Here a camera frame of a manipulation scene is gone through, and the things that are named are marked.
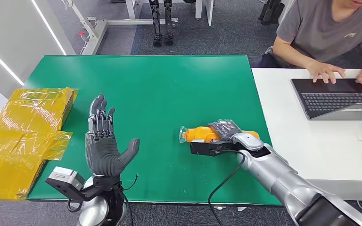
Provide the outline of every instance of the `gray carpet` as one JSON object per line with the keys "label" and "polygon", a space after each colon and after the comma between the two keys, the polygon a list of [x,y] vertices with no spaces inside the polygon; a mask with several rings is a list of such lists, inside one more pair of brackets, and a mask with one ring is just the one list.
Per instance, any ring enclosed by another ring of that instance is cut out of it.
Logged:
{"label": "gray carpet", "polygon": [[[78,53],[84,42],[78,32],[82,26],[75,13],[64,10],[60,0],[49,0],[59,22]],[[100,19],[126,18],[125,4],[110,4],[109,0],[77,0],[84,16]],[[99,49],[100,54],[247,54],[251,62],[260,59],[275,37],[277,25],[263,27],[256,17],[262,4],[257,0],[217,0],[213,25],[207,26],[206,13],[200,21],[194,19],[190,4],[174,4],[173,16],[180,22],[174,28],[175,45],[155,48],[152,45],[153,27],[111,26]],[[151,18],[149,5],[142,5],[141,18]],[[345,68],[360,67],[359,50],[335,59]],[[176,206],[132,204],[135,226],[213,226],[217,225],[207,206]],[[226,226],[290,226],[292,221],[284,208],[250,206],[243,212],[236,207],[216,210]],[[71,226],[78,214],[67,211],[65,203],[0,201],[0,226]],[[129,218],[123,226],[129,226]]]}
{"label": "gray carpet", "polygon": [[[355,202],[349,202],[355,208]],[[135,226],[214,226],[215,218],[207,206],[132,204]],[[236,207],[216,210],[225,226],[292,226],[281,207]],[[70,213],[65,203],[0,201],[0,226],[75,226],[77,213]],[[122,226],[129,226],[129,216]]]}

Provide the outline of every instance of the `yellow package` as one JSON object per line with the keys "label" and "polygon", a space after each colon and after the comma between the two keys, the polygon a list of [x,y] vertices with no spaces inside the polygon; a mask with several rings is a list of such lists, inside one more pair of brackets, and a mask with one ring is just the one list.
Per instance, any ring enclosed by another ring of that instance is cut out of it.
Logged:
{"label": "yellow package", "polygon": [[0,199],[25,199],[45,160],[60,160],[71,137],[59,131],[73,89],[16,89],[0,113]]}

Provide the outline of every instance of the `person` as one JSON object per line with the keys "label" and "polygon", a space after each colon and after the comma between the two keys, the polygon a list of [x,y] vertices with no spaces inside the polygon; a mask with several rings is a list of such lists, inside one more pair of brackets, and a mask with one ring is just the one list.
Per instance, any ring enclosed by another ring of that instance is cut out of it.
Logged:
{"label": "person", "polygon": [[[256,65],[305,68],[313,82],[336,82],[345,70],[324,63],[356,46],[362,51],[362,0],[296,0],[277,29],[274,45]],[[357,76],[362,83],[362,72]]]}

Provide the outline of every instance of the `black cable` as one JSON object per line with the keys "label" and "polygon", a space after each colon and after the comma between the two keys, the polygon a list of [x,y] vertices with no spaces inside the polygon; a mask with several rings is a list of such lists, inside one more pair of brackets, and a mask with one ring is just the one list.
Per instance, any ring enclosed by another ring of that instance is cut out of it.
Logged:
{"label": "black cable", "polygon": [[138,174],[135,175],[135,180],[134,182],[132,183],[132,185],[130,187],[128,187],[127,189],[124,189],[123,191],[127,191],[129,190],[130,188],[132,188],[132,186],[134,186],[135,182],[137,182],[137,179],[138,179]]}
{"label": "black cable", "polygon": [[75,212],[78,212],[81,210],[81,207],[82,207],[82,201],[79,201],[78,203],[80,205],[78,205],[77,208],[73,209],[71,206],[70,206],[70,202],[71,202],[71,199],[68,199],[67,200],[67,209],[71,212],[71,213],[75,213]]}
{"label": "black cable", "polygon": [[209,203],[209,207],[213,212],[213,215],[216,217],[217,222],[219,223],[220,226],[222,226],[222,223],[220,221],[220,219],[218,218],[216,212],[214,211],[214,207],[212,205],[212,203],[210,202],[210,200],[212,199],[212,196],[214,195],[215,192],[217,192],[218,189],[220,189],[225,182],[227,182],[238,170],[239,168],[241,168],[241,166],[243,165],[243,163],[245,162],[245,155],[240,152],[240,151],[233,151],[233,150],[221,150],[222,152],[230,152],[230,153],[239,153],[242,155],[242,161],[240,162],[240,164],[238,164],[238,166],[235,167],[235,169],[210,193],[209,198],[207,199],[207,202]]}
{"label": "black cable", "polygon": [[127,206],[128,206],[128,210],[130,211],[131,226],[134,226],[134,219],[132,218],[132,210],[131,210],[130,203],[128,203],[128,199],[127,199],[127,197],[125,196],[125,194],[124,194],[124,193],[123,193],[123,196],[124,196],[124,199],[125,199],[125,203],[126,203],[126,204],[127,204]]}

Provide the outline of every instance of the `orange bottle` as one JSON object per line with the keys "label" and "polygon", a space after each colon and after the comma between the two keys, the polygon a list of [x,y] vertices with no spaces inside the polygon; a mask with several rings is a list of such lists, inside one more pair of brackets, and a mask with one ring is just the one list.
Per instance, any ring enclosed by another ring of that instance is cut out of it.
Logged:
{"label": "orange bottle", "polygon": [[[254,131],[242,131],[244,133],[250,133],[253,136],[259,138],[259,134]],[[181,127],[178,141],[180,143],[192,142],[193,140],[204,140],[205,143],[220,141],[219,136],[212,130],[211,127],[199,126],[194,129],[187,129]]]}

